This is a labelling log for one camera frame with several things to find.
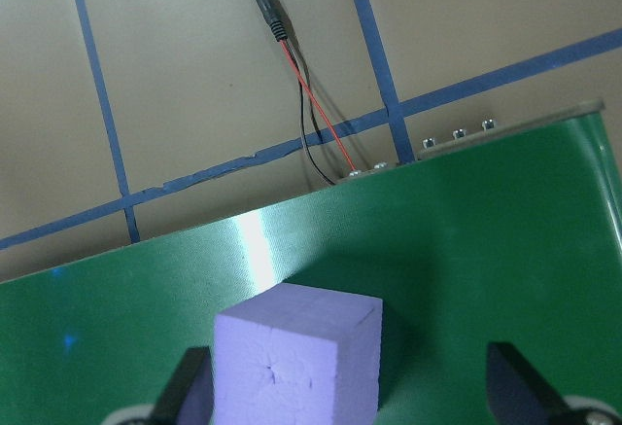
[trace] foam cube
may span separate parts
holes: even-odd
[[[371,425],[382,301],[279,284],[216,316],[216,425]]]

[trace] black wire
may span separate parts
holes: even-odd
[[[290,46],[290,41],[286,41],[286,46],[288,49],[288,53],[290,53],[290,57],[294,61],[295,68],[300,70],[300,67],[298,67],[298,62],[295,59],[294,52],[292,51],[292,47]],[[327,184],[335,185],[334,182],[329,179],[329,177],[322,171],[320,166],[315,162],[315,160],[313,159],[313,156],[311,155],[311,151],[309,150],[309,144],[307,143],[307,137],[304,131],[304,95],[302,93],[302,84],[300,82],[298,82],[298,97],[300,99],[300,141],[302,142],[302,149],[304,150],[307,158],[309,159],[309,162],[311,162],[311,165],[313,165],[313,169],[318,173],[318,175],[322,177],[322,179]],[[310,106],[310,109],[311,109],[311,115],[313,116],[312,105]]]

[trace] blue tape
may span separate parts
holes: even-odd
[[[108,143],[110,144],[110,152],[113,157],[113,164],[115,165],[115,173],[117,174],[117,183],[119,184],[119,192],[121,196],[129,195],[129,186],[127,185],[127,176],[125,175],[125,167],[123,165],[123,158],[121,156],[121,146],[119,144],[119,138],[117,136],[117,129],[115,128],[115,120],[113,118],[113,111],[110,107],[110,100],[108,99],[108,91],[106,90],[106,83],[104,82],[104,74],[101,70],[99,63],[99,56],[97,55],[97,48],[95,47],[95,39],[90,27],[90,20],[88,19],[88,12],[86,11],[85,0],[75,0],[76,9],[78,10],[78,17],[80,18],[80,26],[82,27],[83,36],[85,38],[86,53],[88,55],[88,62],[90,63],[90,70],[95,82],[95,88],[97,89],[97,97],[99,98],[99,105],[101,107],[101,113],[104,118],[104,125],[106,126],[106,133],[108,134]],[[129,238],[132,243],[140,241],[140,235],[136,226],[136,217],[132,208],[123,210],[125,212],[125,220],[127,221],[127,230],[129,232]]]
[[[404,112],[407,113],[406,115],[412,116],[452,101],[473,96],[489,89],[543,73],[547,70],[560,68],[570,63],[620,48],[622,48],[622,28],[403,101],[401,107]],[[387,118],[387,110],[380,109],[351,121],[337,124],[335,129],[339,136],[348,136],[386,124]],[[332,136],[327,129],[320,131],[319,134],[310,133],[307,135],[307,142],[312,146],[328,143],[330,141],[332,141]],[[198,171],[195,174],[166,182],[162,187],[150,188],[135,194],[127,195],[100,206],[95,206],[87,211],[74,214],[73,216],[2,238],[0,239],[0,250],[35,240],[55,232],[67,230],[162,196],[174,194],[193,185],[222,177],[242,168],[266,164],[273,160],[283,158],[300,148],[301,143],[299,138],[265,148],[252,156],[230,160],[215,165],[214,167]]]
[[[538,55],[455,85],[414,97],[403,101],[401,105],[405,115],[412,116],[621,47],[622,28],[619,28],[579,43],[570,44],[557,51]]]
[[[371,66],[376,76],[376,83],[380,88],[380,97],[382,97],[382,102],[387,108],[389,129],[396,146],[397,158],[402,164],[412,162],[415,160],[415,155],[408,138],[406,122],[404,121],[401,105],[397,99],[396,86],[393,82],[385,49],[382,46],[382,39],[380,38],[376,18],[373,15],[371,2],[369,0],[354,0],[354,4],[359,14],[359,21],[361,22],[361,29],[367,44]]]

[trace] screw head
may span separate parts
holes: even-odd
[[[613,425],[613,420],[608,415],[593,410],[585,416],[585,423],[587,425]]]
[[[484,130],[492,130],[496,126],[497,126],[497,121],[495,119],[488,119],[482,122],[482,128],[484,128]]]
[[[424,148],[426,148],[426,149],[427,149],[427,148],[431,148],[432,146],[435,146],[435,145],[436,145],[436,138],[434,138],[434,137],[431,137],[431,138],[426,138],[426,139],[423,141],[423,144],[424,144]]]
[[[458,128],[457,130],[454,130],[454,132],[452,133],[454,135],[454,139],[459,139],[459,138],[464,138],[467,136],[467,131],[464,128]]]

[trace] green board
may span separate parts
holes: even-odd
[[[618,181],[594,113],[2,284],[0,421],[153,403],[284,279],[385,301],[377,425],[492,424],[489,340],[622,408]]]

